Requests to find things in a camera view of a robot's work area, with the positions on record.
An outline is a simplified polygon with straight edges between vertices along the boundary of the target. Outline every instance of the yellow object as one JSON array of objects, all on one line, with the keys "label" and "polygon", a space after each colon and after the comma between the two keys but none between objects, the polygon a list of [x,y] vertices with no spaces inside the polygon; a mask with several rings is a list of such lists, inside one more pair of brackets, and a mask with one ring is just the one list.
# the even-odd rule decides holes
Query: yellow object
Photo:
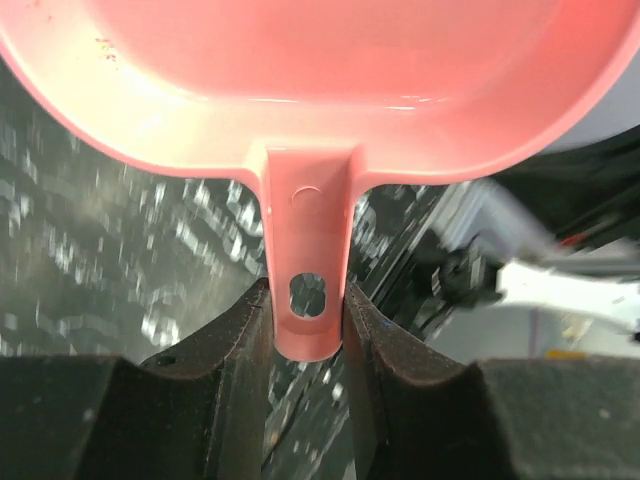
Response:
[{"label": "yellow object", "polygon": [[584,352],[574,352],[572,350],[549,350],[545,355],[546,358],[584,358],[587,354]]}]

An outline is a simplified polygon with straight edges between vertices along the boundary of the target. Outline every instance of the pink scoop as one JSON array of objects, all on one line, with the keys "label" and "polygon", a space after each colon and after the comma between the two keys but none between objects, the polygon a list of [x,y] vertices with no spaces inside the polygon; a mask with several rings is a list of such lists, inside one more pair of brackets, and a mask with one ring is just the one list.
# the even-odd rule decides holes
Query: pink scoop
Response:
[{"label": "pink scoop", "polygon": [[[0,53],[60,122],[151,172],[228,177],[262,209],[275,343],[340,346],[354,204],[559,137],[640,44],[640,0],[2,0]],[[289,282],[322,275],[301,318]]]}]

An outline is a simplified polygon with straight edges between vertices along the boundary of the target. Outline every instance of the dark surface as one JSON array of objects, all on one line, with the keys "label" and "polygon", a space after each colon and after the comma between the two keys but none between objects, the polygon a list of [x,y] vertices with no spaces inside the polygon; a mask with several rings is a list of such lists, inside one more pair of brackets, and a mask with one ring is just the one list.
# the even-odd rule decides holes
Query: dark surface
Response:
[{"label": "dark surface", "polygon": [[141,367],[105,355],[0,359],[2,477],[258,479],[272,350],[260,280]]},{"label": "dark surface", "polygon": [[[345,297],[358,480],[640,478],[640,361],[463,367],[391,322],[356,285]],[[3,476],[259,478],[270,312],[260,280],[140,366],[98,355],[0,359],[11,392],[0,396]],[[339,475],[324,458],[315,475]]]},{"label": "dark surface", "polygon": [[463,368],[354,285],[343,318],[359,480],[640,478],[640,361]]},{"label": "dark surface", "polygon": [[[349,277],[378,302],[440,187],[360,199]],[[136,170],[85,145],[0,63],[0,354],[139,363],[229,308],[266,272],[255,196],[228,180]],[[315,308],[318,286],[299,284]],[[274,353],[263,478],[341,479],[352,462],[340,356]]]},{"label": "dark surface", "polygon": [[621,237],[640,240],[640,126],[540,154],[494,178],[566,244],[599,248]]}]

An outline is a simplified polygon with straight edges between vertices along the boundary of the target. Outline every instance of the handle hole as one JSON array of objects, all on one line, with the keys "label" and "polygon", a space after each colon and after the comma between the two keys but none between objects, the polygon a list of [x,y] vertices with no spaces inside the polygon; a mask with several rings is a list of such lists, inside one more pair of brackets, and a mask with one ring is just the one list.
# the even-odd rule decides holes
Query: handle hole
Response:
[{"label": "handle hole", "polygon": [[327,285],[321,275],[299,273],[289,282],[291,311],[299,317],[317,317],[327,304]]},{"label": "handle hole", "polygon": [[168,367],[176,363],[177,360],[173,355],[162,355],[156,359],[156,365],[158,367]]}]

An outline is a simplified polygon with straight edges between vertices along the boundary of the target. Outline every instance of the scoop handle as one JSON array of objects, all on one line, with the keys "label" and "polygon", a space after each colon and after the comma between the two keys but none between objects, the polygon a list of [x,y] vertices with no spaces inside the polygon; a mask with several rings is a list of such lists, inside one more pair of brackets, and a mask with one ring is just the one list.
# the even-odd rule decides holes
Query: scoop handle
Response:
[{"label": "scoop handle", "polygon": [[[263,176],[261,209],[275,346],[291,360],[320,361],[341,344],[342,305],[355,199],[349,154],[273,149]],[[326,304],[316,317],[291,309],[291,280],[320,275]]]}]

